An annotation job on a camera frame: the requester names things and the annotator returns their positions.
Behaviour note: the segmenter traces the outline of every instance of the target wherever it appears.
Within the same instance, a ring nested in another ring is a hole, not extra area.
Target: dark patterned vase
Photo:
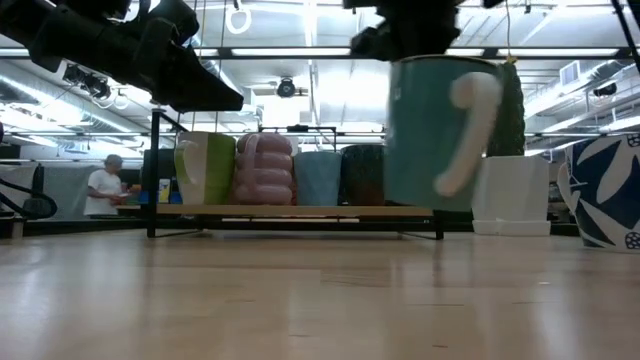
[[[341,193],[353,206],[384,205],[384,146],[352,145],[342,149]]]

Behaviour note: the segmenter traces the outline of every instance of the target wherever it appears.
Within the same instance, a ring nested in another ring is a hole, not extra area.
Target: mug handle
[[[487,147],[502,101],[502,84],[491,74],[470,72],[453,81],[449,97],[453,106],[468,110],[468,114],[467,129],[453,160],[434,182],[436,192],[446,197],[455,195],[467,184],[480,161],[480,153]]]
[[[247,155],[247,188],[252,196],[255,196],[257,192],[257,183],[255,175],[256,165],[256,150],[258,148],[258,142],[260,137],[256,134],[249,135],[247,139],[247,145],[245,146],[245,154]]]
[[[189,169],[193,168],[191,166],[191,161],[189,159],[195,158],[194,156],[190,156],[189,153],[191,153],[193,150],[197,150],[198,147],[199,146],[196,142],[183,140],[183,141],[180,141],[175,148],[174,159],[175,159],[176,173],[183,174],[184,175],[183,178],[185,179],[188,185],[195,185],[198,182],[195,177],[190,175],[190,173],[193,174],[193,171],[189,171]]]
[[[571,196],[571,185],[569,184],[569,167],[567,163],[563,163],[560,165],[560,169],[558,169],[558,180],[556,181],[558,184],[558,190],[560,190],[560,195],[562,195],[562,199],[565,204],[571,210],[571,213],[575,214],[577,202],[574,203],[573,197]]]

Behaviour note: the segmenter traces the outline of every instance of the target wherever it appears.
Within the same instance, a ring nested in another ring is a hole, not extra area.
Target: low shelf
[[[433,216],[433,211],[412,206],[270,206],[158,204],[158,214],[234,216]]]

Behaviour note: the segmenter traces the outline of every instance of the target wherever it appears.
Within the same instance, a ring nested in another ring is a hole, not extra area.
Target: light blue container
[[[337,206],[342,155],[305,152],[293,158],[299,206]]]
[[[502,99],[496,66],[453,56],[415,57],[392,66],[386,200],[469,211]]]

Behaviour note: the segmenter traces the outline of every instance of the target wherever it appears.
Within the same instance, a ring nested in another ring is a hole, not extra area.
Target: white plant pot
[[[538,156],[482,160],[473,200],[480,235],[548,236],[549,164]]]

